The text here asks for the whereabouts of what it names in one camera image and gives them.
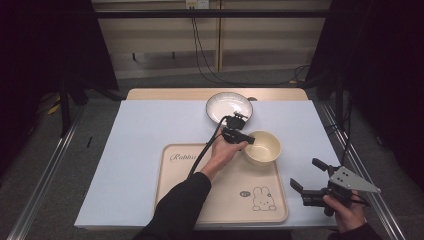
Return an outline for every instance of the black sleeve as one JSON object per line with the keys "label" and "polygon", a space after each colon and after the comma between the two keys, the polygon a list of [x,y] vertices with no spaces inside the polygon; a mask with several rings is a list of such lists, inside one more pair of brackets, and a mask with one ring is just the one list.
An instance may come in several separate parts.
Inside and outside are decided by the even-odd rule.
{"label": "black sleeve", "polygon": [[133,240],[188,239],[210,189],[209,178],[200,172],[179,183],[159,201],[153,219]]}
{"label": "black sleeve", "polygon": [[366,223],[358,228],[344,232],[332,233],[328,240],[382,240],[382,238]]}

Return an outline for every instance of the table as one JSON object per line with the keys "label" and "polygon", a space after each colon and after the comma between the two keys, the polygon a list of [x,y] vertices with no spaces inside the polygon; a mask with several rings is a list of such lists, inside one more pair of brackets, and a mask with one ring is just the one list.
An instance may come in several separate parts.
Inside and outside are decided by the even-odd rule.
{"label": "table", "polygon": [[[325,159],[328,164],[338,165],[337,156],[305,92],[278,88],[131,90],[127,101],[121,103],[75,226],[89,230],[145,226],[153,214],[158,176],[155,169],[159,169],[163,148],[172,143],[199,143],[209,139],[216,125],[204,112],[205,100],[216,93],[230,91],[259,100],[252,102],[257,116],[275,115],[274,118],[263,118],[263,121],[260,117],[251,118],[243,131],[269,128],[262,130],[276,133],[283,142],[280,156],[283,160],[277,161],[277,167],[286,193],[289,216],[282,223],[202,224],[196,229],[334,227],[334,218],[326,217],[322,208],[304,207],[300,195],[289,186],[289,182],[290,177],[294,177],[305,183],[307,188],[322,188],[328,176],[314,167],[311,160],[317,157]],[[169,114],[178,115],[172,122],[178,128],[163,120],[169,119]],[[187,134],[193,129],[197,130],[196,134]]]}
{"label": "table", "polygon": [[220,92],[235,92],[258,101],[308,100],[300,88],[136,88],[127,100],[208,100]]}

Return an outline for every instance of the hand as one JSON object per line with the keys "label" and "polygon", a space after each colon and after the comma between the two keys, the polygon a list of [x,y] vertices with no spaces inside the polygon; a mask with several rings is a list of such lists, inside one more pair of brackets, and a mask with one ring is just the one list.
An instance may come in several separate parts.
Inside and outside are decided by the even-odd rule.
{"label": "hand", "polygon": [[[354,194],[352,195],[353,200],[361,200],[358,196],[356,196],[358,194],[357,191],[352,192]],[[365,214],[362,204],[352,203],[352,205],[347,208],[337,199],[330,197],[329,195],[325,195],[323,199],[336,211],[336,222],[340,233],[353,230],[365,224]]]}
{"label": "hand", "polygon": [[229,163],[236,152],[244,149],[248,143],[246,141],[239,144],[231,144],[225,141],[221,135],[222,129],[220,128],[216,133],[218,136],[212,144],[212,156],[211,159],[202,168],[201,172],[205,174],[209,180],[215,177],[215,175]]}

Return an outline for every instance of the tray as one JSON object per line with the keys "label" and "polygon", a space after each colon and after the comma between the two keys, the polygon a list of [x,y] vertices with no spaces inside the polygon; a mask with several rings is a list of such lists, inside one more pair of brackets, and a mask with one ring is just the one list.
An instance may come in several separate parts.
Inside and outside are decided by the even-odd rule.
{"label": "tray", "polygon": [[[156,192],[156,204],[176,184],[184,181],[205,144],[171,144],[164,148]],[[205,154],[197,171],[211,156]],[[238,152],[212,181],[197,224],[275,223],[287,218],[283,185],[276,163],[258,167]]]}

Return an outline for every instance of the metal rail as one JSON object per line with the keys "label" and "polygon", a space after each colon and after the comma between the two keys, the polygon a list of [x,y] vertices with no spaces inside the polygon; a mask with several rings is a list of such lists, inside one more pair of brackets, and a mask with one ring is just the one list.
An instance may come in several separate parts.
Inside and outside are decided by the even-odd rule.
{"label": "metal rail", "polygon": [[[344,148],[347,143],[347,134],[346,132],[340,130],[336,127],[336,115],[331,108],[329,103],[323,103],[322,104],[324,113],[328,120],[330,121],[330,124],[334,124],[335,127],[335,133],[336,136]],[[373,183],[370,175],[368,174],[367,170],[365,169],[364,164],[362,163],[358,153],[356,152],[355,148],[351,143],[349,143],[349,146],[347,147],[348,150],[346,151],[346,156],[348,157],[350,163],[352,164],[354,171],[361,177],[363,177],[365,180]],[[384,201],[381,194],[374,194],[374,193],[367,193],[367,196],[369,198],[369,201],[371,205],[374,207],[378,217],[380,218],[384,228],[386,229],[387,233],[390,236],[390,239],[392,240],[405,240],[405,236],[402,233],[402,230],[400,229],[396,219],[394,218],[392,211],[387,206],[386,202]]]}
{"label": "metal rail", "polygon": [[43,16],[86,18],[327,18],[361,16],[359,10],[96,10],[75,12],[41,12]]}
{"label": "metal rail", "polygon": [[24,240],[29,229],[31,228],[32,222],[34,221],[35,216],[38,213],[40,206],[43,203],[44,197],[49,189],[49,186],[53,180],[53,177],[58,169],[60,162],[63,159],[63,156],[66,153],[66,149],[69,146],[69,143],[74,136],[76,126],[81,120],[85,106],[81,107],[75,116],[75,121],[71,125],[69,131],[65,134],[64,137],[60,138],[57,147],[50,158],[49,163],[47,164],[46,169],[44,170],[43,175],[38,181],[35,190],[33,191],[28,203],[26,204],[24,210],[21,212],[18,220],[12,228],[7,240]]}

